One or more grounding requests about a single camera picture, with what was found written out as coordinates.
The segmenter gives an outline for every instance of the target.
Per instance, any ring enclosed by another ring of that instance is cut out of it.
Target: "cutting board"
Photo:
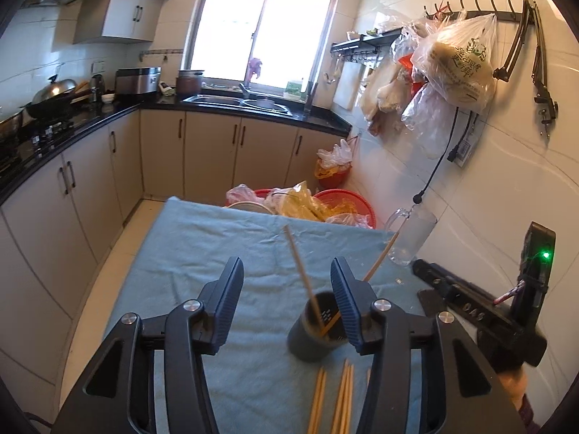
[[[344,62],[342,76],[338,81],[338,88],[334,95],[334,102],[338,106],[351,111],[354,107],[360,81],[364,74],[364,65],[362,63]]]

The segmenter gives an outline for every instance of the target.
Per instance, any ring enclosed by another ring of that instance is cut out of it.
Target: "window pane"
[[[209,78],[243,80],[264,0],[206,0],[191,68]]]
[[[263,63],[252,81],[285,88],[310,76],[330,0],[267,0],[254,57]]]

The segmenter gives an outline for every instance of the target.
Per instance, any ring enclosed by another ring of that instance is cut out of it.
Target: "beige floor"
[[[86,301],[68,352],[60,391],[61,406],[87,362],[102,342],[106,323],[124,278],[161,208],[163,208],[163,203],[156,201],[140,203],[106,259],[89,299]]]

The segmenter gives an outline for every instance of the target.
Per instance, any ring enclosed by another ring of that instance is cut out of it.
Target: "silver bolt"
[[[392,308],[392,304],[385,298],[379,298],[374,302],[374,308],[378,310],[378,312],[387,312]]]
[[[199,310],[201,307],[201,302],[199,300],[188,300],[183,304],[183,308],[188,312],[194,312]]]
[[[438,319],[442,321],[442,323],[452,323],[455,320],[455,316],[450,312],[440,312],[438,314]]]
[[[121,316],[121,323],[123,324],[133,324],[135,321],[137,321],[137,315],[134,313],[125,313]]]

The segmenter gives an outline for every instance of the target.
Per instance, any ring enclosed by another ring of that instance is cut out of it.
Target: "blue tablecloth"
[[[303,433],[308,428],[318,364],[293,357],[286,336],[307,295],[283,225],[289,224],[312,279],[314,291],[331,290],[329,269],[345,256],[361,279],[384,248],[377,230],[315,223],[281,216],[170,199],[153,224],[119,294],[107,333],[126,312],[142,318],[163,315],[198,296],[221,275],[230,256],[239,256],[245,281],[227,343],[205,356],[207,385],[222,434]],[[386,259],[372,278],[378,297],[422,315],[416,292],[427,288],[408,268]],[[157,429],[167,432],[163,354],[155,356]],[[346,344],[322,361],[328,371],[320,432],[329,432],[342,365],[355,365],[351,432],[355,432],[366,392],[371,356],[358,356]],[[413,356],[408,432],[418,432],[419,355]]]

